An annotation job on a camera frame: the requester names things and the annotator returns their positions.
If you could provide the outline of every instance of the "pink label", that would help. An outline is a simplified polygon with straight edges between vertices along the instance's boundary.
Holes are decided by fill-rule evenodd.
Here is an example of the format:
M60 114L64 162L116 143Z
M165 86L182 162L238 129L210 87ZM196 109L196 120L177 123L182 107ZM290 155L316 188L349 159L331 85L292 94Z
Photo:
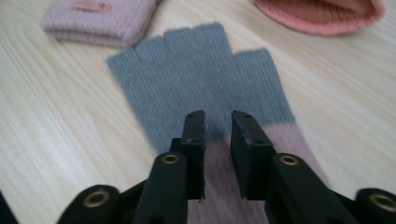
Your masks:
M71 8L74 10L107 13L111 10L111 5L90 0L77 0L72 4Z

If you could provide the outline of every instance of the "pink knit hat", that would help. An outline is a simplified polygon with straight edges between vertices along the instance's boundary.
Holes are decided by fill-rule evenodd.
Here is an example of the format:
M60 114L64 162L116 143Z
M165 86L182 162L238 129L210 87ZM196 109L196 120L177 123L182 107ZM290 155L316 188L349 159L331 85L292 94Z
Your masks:
M46 34L117 48L142 38L155 0L53 0L41 22Z
M268 17L313 35L359 31L385 14L385 0L255 0Z

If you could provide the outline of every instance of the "gray knit fabric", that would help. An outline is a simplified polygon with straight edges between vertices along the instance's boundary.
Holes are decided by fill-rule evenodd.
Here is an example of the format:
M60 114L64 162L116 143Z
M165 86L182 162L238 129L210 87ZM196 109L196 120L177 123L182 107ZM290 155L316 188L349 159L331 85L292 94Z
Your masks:
M233 56L218 23L168 31L107 63L159 153L181 136L184 117L195 110L205 111L208 144L231 133L235 109L261 125L293 121L269 53ZM262 71L249 71L252 63Z

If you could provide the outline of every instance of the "wooden table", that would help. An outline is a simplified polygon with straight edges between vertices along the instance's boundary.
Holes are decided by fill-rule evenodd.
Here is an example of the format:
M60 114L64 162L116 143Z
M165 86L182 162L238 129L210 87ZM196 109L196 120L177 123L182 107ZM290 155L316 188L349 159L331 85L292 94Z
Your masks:
M354 35L319 37L265 17L252 0L165 0L147 36L219 21L233 51L268 48L331 187L396 193L396 2ZM83 189L121 191L155 157L105 60L119 49L56 41L50 0L0 2L0 189L20 223L55 223Z

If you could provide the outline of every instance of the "folded knit fabric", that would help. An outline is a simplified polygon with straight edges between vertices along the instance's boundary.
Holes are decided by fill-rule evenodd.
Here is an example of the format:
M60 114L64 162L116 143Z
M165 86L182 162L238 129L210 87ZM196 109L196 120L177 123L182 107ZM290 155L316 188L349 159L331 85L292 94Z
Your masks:
M255 0L268 17L313 35L359 31L385 14L385 0Z
M41 22L57 39L126 48L139 41L155 0L53 0Z
M159 152L180 137L184 117L206 115L205 199L189 201L188 223L268 223L264 202L241 199L230 151L231 113L253 115L277 152L303 158L325 180L295 123L265 49L232 55L218 23L168 31L107 60Z

